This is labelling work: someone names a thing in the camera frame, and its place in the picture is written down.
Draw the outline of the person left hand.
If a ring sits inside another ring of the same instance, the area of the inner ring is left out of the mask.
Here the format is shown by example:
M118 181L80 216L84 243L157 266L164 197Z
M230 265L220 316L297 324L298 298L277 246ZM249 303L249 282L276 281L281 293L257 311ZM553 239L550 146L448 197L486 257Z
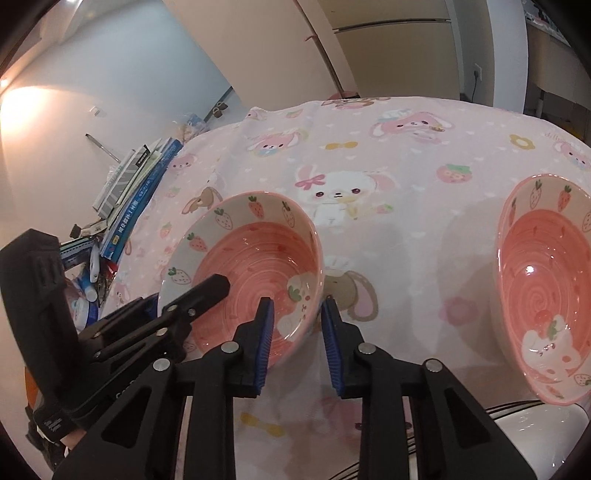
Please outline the person left hand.
M78 443L84 438L86 431L83 429L75 429L65 435L60 442L69 450L73 450Z

